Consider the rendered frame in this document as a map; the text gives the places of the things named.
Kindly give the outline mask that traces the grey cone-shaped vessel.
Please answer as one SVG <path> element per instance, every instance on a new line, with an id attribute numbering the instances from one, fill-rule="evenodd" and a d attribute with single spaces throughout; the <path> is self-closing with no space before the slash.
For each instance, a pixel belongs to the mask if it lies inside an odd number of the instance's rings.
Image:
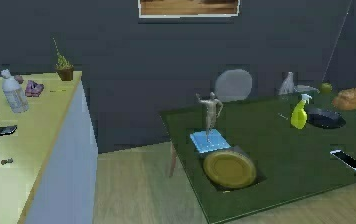
<path id="1" fill-rule="evenodd" d="M 294 73 L 288 72 L 279 89 L 280 95 L 291 94 L 294 92 Z"/>

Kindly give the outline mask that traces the grey human statue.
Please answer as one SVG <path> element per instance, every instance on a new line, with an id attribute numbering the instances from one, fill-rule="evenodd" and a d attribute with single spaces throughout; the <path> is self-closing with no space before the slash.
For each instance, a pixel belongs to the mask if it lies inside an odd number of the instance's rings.
<path id="1" fill-rule="evenodd" d="M 223 103 L 216 97 L 214 92 L 211 92 L 208 100 L 203 100 L 199 94 L 196 98 L 200 104 L 206 107 L 206 140 L 210 141 L 210 132 L 214 128 L 217 118 L 223 110 Z"/>

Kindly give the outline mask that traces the blue square book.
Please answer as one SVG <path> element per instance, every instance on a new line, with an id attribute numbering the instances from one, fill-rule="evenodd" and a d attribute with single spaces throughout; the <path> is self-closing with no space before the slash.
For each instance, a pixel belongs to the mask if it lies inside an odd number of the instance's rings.
<path id="1" fill-rule="evenodd" d="M 190 139 L 199 153 L 230 148 L 230 144 L 216 129 L 212 129 L 209 134 L 206 134 L 205 131 L 194 132 L 190 135 Z"/>

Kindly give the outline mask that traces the yellow round plate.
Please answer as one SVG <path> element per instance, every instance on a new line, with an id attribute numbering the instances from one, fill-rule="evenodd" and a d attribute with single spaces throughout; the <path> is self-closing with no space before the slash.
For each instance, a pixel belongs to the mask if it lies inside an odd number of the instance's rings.
<path id="1" fill-rule="evenodd" d="M 254 163 L 247 156 L 230 150 L 209 154 L 203 162 L 203 168 L 213 182 L 225 188 L 246 187 L 257 177 Z"/>

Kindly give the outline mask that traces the dark green table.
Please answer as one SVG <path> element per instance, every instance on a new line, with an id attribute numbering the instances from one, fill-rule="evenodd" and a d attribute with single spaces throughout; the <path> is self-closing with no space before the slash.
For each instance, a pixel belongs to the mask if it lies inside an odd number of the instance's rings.
<path id="1" fill-rule="evenodd" d="M 356 159 L 356 111 L 343 111 L 346 124 L 337 129 L 290 125 L 296 95 L 229 102 L 216 129 L 257 164 L 265 180 L 224 193 L 206 177 L 190 139 L 204 129 L 201 106 L 160 113 L 190 185 L 209 224 L 223 224 L 345 185 L 356 173 L 330 154 L 340 149 Z"/>

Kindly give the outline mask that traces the yellow spray bottle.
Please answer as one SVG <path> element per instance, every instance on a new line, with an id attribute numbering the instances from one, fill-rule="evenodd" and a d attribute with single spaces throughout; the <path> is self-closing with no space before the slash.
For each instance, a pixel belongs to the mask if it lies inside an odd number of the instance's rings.
<path id="1" fill-rule="evenodd" d="M 311 99 L 312 97 L 310 95 L 302 94 L 301 100 L 294 107 L 293 112 L 291 114 L 290 123 L 296 129 L 301 130 L 304 128 L 308 119 L 308 115 L 305 111 L 305 105 L 308 104 Z"/>

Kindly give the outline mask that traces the potted green plant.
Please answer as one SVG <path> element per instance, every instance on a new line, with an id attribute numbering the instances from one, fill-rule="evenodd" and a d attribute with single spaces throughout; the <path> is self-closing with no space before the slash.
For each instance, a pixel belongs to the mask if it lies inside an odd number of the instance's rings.
<path id="1" fill-rule="evenodd" d="M 64 55 L 61 54 L 58 49 L 56 40 L 53 40 L 53 43 L 57 55 L 57 63 L 55 64 L 56 72 L 62 81 L 72 81 L 74 66 L 65 58 Z"/>

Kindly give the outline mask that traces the pink crumpled cloth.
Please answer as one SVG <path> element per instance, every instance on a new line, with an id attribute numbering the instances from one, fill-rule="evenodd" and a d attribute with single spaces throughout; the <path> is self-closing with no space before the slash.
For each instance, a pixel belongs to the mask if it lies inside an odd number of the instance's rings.
<path id="1" fill-rule="evenodd" d="M 25 89 L 25 95 L 27 97 L 39 97 L 44 90 L 44 85 L 36 83 L 33 80 L 29 80 Z"/>

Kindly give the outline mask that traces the yellow-topped white counter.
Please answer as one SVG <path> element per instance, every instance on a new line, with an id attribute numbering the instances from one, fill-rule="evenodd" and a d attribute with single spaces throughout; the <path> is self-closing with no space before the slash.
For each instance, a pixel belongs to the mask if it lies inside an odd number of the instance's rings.
<path id="1" fill-rule="evenodd" d="M 29 109 L 11 111 L 0 79 L 0 224 L 93 224 L 98 147 L 81 81 L 26 75 L 44 85 Z"/>

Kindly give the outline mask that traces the clear plastic bottle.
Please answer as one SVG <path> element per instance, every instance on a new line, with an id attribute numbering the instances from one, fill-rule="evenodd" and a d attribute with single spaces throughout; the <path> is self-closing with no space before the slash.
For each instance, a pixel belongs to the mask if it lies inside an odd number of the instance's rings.
<path id="1" fill-rule="evenodd" d="M 6 100 L 14 113 L 22 113 L 29 109 L 25 93 L 8 69 L 1 71 L 3 78 L 2 90 Z"/>

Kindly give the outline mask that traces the brown bread loaf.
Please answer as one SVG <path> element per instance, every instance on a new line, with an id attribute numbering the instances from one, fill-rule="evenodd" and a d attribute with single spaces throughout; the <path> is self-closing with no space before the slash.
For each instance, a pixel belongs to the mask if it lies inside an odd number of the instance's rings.
<path id="1" fill-rule="evenodd" d="M 356 88 L 340 91 L 332 104 L 340 110 L 356 110 Z"/>

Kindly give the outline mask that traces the white-edged black phone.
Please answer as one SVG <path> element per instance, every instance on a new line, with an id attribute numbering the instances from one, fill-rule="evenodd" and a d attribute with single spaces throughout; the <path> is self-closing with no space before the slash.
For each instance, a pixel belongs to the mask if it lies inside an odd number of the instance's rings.
<path id="1" fill-rule="evenodd" d="M 334 157 L 338 158 L 340 161 L 345 163 L 347 166 L 352 168 L 354 171 L 356 171 L 356 159 L 351 157 L 350 155 L 346 154 L 342 150 L 333 150 L 330 152 L 331 155 Z"/>

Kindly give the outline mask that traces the framed brown wall picture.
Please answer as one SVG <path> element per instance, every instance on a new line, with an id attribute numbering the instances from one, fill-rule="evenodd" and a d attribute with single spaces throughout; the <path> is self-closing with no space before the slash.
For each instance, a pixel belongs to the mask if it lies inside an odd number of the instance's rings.
<path id="1" fill-rule="evenodd" d="M 140 18 L 232 17 L 241 0 L 138 0 Z"/>

